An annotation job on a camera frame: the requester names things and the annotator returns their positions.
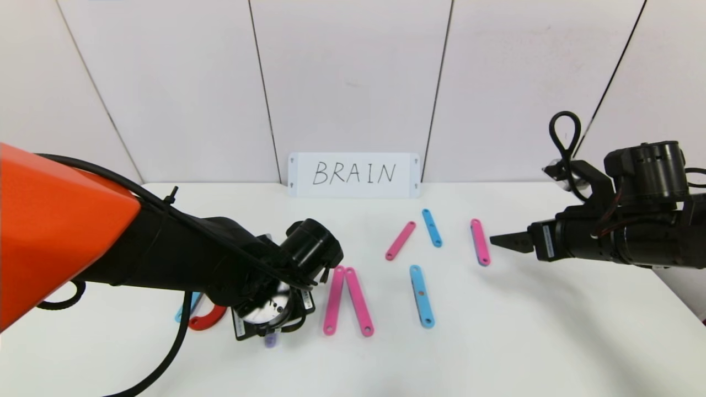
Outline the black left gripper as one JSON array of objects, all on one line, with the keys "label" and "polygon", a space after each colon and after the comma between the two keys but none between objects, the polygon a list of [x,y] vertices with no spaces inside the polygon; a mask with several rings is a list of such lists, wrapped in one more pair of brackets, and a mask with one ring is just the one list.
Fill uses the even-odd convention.
[{"label": "black left gripper", "polygon": [[315,302],[310,291],[292,288],[280,282],[272,297],[264,304],[240,314],[232,308],[232,321],[237,341],[250,337],[268,337],[281,332],[294,332],[300,329],[308,314],[315,312]]}]

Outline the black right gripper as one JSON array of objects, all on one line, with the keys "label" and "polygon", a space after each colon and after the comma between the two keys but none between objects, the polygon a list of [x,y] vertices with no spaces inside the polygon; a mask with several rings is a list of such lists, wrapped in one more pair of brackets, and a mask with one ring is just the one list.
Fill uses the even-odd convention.
[{"label": "black right gripper", "polygon": [[553,262],[562,259],[600,259],[600,241],[592,238],[595,218],[560,216],[532,223],[525,232],[494,235],[491,245],[531,253],[537,259]]}]

